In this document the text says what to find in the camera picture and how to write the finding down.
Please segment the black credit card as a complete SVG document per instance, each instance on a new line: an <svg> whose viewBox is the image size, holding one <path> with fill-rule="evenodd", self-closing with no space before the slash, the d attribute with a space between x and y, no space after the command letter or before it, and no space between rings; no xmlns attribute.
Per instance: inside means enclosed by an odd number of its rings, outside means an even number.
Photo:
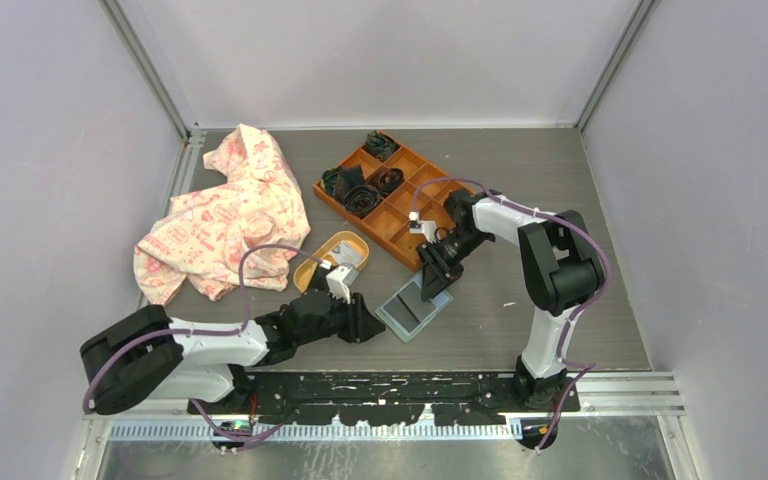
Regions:
<svg viewBox="0 0 768 480"><path fill-rule="evenodd" d="M414 332L425 318L426 304L416 289L396 294L383 306L384 316L407 333Z"/></svg>

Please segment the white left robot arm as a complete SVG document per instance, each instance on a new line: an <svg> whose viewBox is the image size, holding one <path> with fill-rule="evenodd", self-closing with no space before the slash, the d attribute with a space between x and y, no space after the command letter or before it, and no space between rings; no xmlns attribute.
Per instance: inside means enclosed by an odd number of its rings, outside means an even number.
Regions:
<svg viewBox="0 0 768 480"><path fill-rule="evenodd" d="M341 299L313 290L241 324L186 321L147 305L80 347L82 408L114 415L148 399L194 399L237 413L252 397L246 368L282 363L332 336L364 343L385 329L359 293Z"/></svg>

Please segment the green card holder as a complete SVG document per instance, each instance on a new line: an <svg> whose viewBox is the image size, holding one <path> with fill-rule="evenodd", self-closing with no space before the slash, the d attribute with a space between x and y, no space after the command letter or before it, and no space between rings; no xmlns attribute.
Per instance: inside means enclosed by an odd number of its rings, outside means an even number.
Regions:
<svg viewBox="0 0 768 480"><path fill-rule="evenodd" d="M423 274L416 273L374 312L404 343L412 341L453 301L447 290L430 300L423 300L422 284Z"/></svg>

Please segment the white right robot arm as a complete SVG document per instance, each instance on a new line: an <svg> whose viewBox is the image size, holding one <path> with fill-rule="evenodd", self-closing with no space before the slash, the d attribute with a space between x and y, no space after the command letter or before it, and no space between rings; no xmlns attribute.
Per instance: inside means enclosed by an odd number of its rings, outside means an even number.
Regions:
<svg viewBox="0 0 768 480"><path fill-rule="evenodd" d="M462 262L487 241L516 246L526 292L534 305L529 340L518 356L512 397L537 411L563 389L568 371L564 355L577 317L605 286L608 262L589 236L581 215L525 207L489 190L451 192L444 208L453 222L443 237L431 220L410 212L409 230L425 242L418 249L422 267L421 297L442 293L464 272Z"/></svg>

